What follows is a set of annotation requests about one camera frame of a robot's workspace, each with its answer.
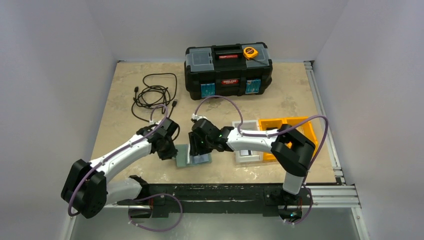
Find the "teal card holder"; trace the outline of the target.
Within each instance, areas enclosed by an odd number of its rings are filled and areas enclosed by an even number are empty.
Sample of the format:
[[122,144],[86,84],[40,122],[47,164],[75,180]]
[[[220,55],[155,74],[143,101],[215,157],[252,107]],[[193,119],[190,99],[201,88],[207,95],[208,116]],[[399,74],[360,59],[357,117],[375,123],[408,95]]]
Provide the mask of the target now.
[[203,154],[192,156],[190,154],[190,146],[188,144],[177,144],[175,146],[177,155],[173,158],[177,168],[194,167],[212,162],[211,154]]

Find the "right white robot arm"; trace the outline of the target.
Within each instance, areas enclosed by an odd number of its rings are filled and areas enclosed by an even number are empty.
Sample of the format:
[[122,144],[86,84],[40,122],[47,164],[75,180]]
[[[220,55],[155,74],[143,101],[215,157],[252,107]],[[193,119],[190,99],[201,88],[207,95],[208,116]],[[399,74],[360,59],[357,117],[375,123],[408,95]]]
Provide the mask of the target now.
[[214,150],[272,154],[286,172],[280,196],[288,204],[300,198],[316,149],[315,143],[289,124],[266,131],[244,130],[233,126],[218,128],[208,119],[201,118],[194,120],[188,137],[192,157],[207,155]]

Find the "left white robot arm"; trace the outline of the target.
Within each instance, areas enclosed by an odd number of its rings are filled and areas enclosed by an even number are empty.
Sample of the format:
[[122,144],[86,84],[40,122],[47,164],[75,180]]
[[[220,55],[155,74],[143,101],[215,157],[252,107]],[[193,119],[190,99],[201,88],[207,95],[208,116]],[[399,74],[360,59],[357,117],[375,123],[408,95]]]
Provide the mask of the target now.
[[174,158],[178,151],[173,135],[180,126],[166,117],[140,128],[129,140],[111,152],[91,161],[75,161],[65,180],[61,198],[68,203],[70,217],[81,214],[89,219],[105,205],[131,199],[138,205],[146,203],[149,191],[133,177],[124,183],[124,190],[109,187],[110,181],[135,161],[151,154],[161,160]]

